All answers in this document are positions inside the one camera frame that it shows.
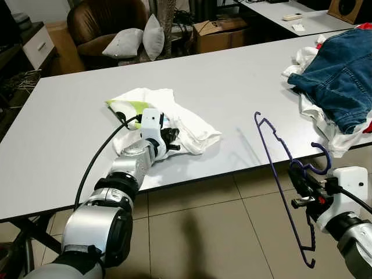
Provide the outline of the white printed T-shirt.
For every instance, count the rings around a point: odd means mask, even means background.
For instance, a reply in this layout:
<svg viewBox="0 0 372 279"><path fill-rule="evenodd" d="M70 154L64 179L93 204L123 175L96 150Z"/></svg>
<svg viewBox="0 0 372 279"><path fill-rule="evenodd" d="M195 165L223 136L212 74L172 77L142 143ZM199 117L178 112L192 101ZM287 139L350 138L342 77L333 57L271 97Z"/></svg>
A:
<svg viewBox="0 0 372 279"><path fill-rule="evenodd" d="M158 152L157 159L167 159L168 156L179 153L199 156L221 139L221 132L198 115L177 104L174 91L169 88L162 88L162 90L135 88L115 96L106 101L106 104L114 114L122 114L124 121L134 115L140 115L144 109L157 109L164 114L164 128L178 129L178 135L172 144L178 145L179 149Z"/></svg>

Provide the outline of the red garment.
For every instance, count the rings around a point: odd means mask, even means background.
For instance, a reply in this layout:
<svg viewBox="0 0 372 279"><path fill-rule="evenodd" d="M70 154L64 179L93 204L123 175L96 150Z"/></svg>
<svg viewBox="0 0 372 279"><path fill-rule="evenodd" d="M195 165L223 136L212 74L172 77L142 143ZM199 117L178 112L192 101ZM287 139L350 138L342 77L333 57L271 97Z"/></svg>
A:
<svg viewBox="0 0 372 279"><path fill-rule="evenodd" d="M356 29L361 29L361 30L371 30L372 29L372 23L371 22L364 22L363 24L359 24L356 26ZM369 121L369 124L367 125L367 128L365 128L362 131L364 134L370 134L371 133L371 123Z"/></svg>

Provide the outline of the grey pillow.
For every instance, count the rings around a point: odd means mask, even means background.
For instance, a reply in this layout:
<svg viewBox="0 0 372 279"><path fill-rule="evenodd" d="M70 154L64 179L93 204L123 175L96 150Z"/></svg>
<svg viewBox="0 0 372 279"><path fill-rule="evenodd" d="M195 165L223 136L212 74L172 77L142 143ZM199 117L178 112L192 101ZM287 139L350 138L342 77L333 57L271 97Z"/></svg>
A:
<svg viewBox="0 0 372 279"><path fill-rule="evenodd" d="M104 56L113 59L129 59L138 56L144 31L131 27L118 32L112 42L102 51Z"/></svg>
<svg viewBox="0 0 372 279"><path fill-rule="evenodd" d="M164 29L155 15L151 15L146 23L142 43L149 61L157 59L164 49Z"/></svg>

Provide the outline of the blue denim jeans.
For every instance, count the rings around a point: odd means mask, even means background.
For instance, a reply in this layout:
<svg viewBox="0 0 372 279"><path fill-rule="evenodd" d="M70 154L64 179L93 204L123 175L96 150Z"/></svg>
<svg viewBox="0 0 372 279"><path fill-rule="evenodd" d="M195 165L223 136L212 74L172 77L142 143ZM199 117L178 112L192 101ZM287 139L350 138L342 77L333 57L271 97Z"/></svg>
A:
<svg viewBox="0 0 372 279"><path fill-rule="evenodd" d="M326 39L294 85L323 109L343 134L364 123L372 109L372 30L354 28Z"/></svg>

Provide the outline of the grey mottled pole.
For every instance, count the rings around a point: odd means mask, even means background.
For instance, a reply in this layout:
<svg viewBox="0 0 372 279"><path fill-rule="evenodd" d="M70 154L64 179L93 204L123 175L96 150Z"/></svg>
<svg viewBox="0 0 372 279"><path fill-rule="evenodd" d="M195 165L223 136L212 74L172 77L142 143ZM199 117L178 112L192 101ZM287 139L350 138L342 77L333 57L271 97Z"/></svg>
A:
<svg viewBox="0 0 372 279"><path fill-rule="evenodd" d="M157 17L164 31L165 43L171 43L171 27L177 0L156 0Z"/></svg>

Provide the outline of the wooden cabinet white drawer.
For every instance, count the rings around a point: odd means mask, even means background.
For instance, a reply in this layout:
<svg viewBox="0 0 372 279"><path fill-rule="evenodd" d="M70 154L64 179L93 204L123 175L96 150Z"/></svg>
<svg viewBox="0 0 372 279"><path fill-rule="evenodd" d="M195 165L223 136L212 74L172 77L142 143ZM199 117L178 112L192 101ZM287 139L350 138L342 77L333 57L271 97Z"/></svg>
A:
<svg viewBox="0 0 372 279"><path fill-rule="evenodd" d="M21 36L26 58L43 77L85 71L65 21L31 22Z"/></svg>

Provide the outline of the wooden speaker box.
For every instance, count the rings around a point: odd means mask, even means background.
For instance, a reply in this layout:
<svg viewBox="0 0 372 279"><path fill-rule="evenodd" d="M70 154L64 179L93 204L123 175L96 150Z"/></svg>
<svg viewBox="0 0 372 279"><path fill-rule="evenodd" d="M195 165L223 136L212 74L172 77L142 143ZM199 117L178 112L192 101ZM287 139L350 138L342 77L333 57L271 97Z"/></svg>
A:
<svg viewBox="0 0 372 279"><path fill-rule="evenodd" d="M365 22L365 0L331 0L327 14L349 24Z"/></svg>

